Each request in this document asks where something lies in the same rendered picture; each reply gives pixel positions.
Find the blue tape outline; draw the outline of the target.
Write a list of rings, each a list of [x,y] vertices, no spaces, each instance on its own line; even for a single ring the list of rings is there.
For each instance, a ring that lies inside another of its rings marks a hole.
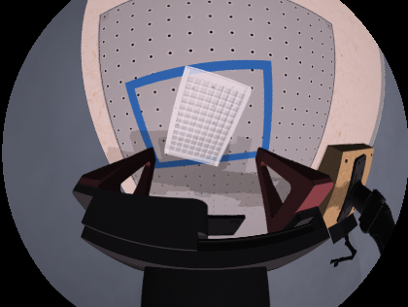
[[[270,143],[270,133],[271,133],[271,121],[272,121],[272,65],[271,61],[268,60],[226,60],[226,61],[214,61],[187,65],[197,69],[205,70],[208,72],[213,71],[223,71],[223,70],[241,70],[241,69],[263,69],[263,81],[264,81],[264,122],[263,122],[263,138],[262,147],[269,151]],[[181,77],[184,74],[186,66],[172,68],[157,73],[150,74],[138,78],[136,80],[125,83],[130,104],[137,121],[139,130],[141,132],[142,138],[146,145],[146,148],[153,148],[151,138],[149,136],[147,127],[145,125],[141,109],[136,96],[135,88],[149,85],[152,83]],[[249,153],[235,153],[226,154],[221,157],[222,161],[238,160],[253,158],[256,156],[256,152]],[[195,164],[205,164],[189,159],[175,160],[175,161],[165,161],[159,162],[155,154],[155,169],[156,168],[167,168],[167,167],[177,167],[177,166],[187,166]]]

